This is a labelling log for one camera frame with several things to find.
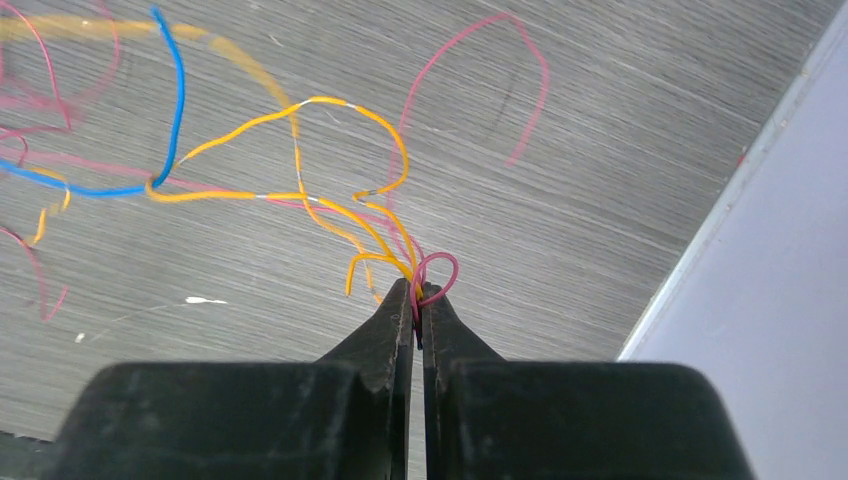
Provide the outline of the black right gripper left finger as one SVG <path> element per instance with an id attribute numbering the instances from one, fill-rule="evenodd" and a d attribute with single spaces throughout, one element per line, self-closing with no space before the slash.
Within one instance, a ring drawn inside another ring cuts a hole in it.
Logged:
<path id="1" fill-rule="evenodd" d="M 410 286 L 313 362 L 128 362 L 98 372 L 48 479 L 403 479 Z"/>

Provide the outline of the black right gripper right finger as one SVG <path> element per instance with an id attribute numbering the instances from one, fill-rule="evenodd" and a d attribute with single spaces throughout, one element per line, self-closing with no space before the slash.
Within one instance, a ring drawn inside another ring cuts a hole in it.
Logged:
<path id="1" fill-rule="evenodd" d="M 431 479 L 750 479 L 725 406 L 673 363 L 516 361 L 456 314 L 421 307 Z"/>

